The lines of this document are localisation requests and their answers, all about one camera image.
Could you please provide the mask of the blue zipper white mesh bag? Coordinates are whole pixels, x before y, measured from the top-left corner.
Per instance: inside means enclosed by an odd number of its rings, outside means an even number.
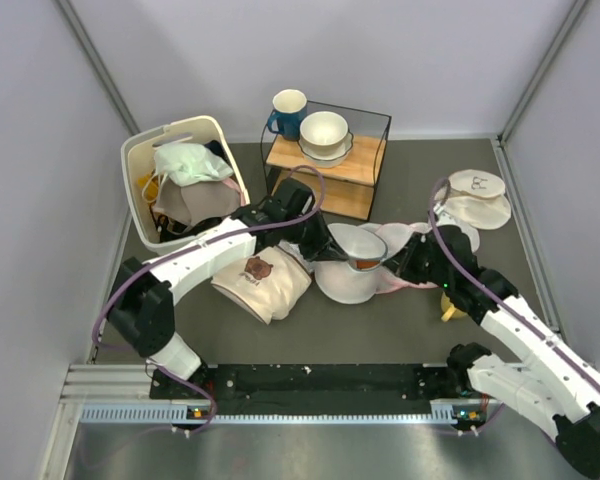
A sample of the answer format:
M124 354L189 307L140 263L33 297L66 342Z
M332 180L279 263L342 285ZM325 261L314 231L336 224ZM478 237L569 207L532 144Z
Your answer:
M374 233L360 226L332 223L328 226L336 242L349 254L347 261L324 261L314 264L314 277L320 290L330 299L346 305L361 304L376 294L380 267L360 271L354 262L388 257L388 247Z

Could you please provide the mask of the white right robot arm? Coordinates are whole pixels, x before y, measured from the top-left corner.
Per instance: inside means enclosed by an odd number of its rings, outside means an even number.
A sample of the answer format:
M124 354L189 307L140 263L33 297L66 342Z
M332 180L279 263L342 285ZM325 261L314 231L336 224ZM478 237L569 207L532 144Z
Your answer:
M486 394L533 423L581 475L600 478L600 372L577 355L500 272L479 265L470 236L454 224L389 223L389 278L442 289L451 305L503 343L514 367L477 344L454 347L446 380L456 394Z

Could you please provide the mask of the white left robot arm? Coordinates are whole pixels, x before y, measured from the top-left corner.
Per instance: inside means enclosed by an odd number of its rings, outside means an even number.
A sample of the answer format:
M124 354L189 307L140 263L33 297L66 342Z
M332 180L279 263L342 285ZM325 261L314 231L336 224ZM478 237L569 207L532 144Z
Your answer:
M273 194L238 208L184 247L145 263L125 261L100 318L183 395L196 396L206 387L205 363L176 331L177 303L231 263L282 241L297 245L309 262L346 260L320 210L309 186L287 178Z

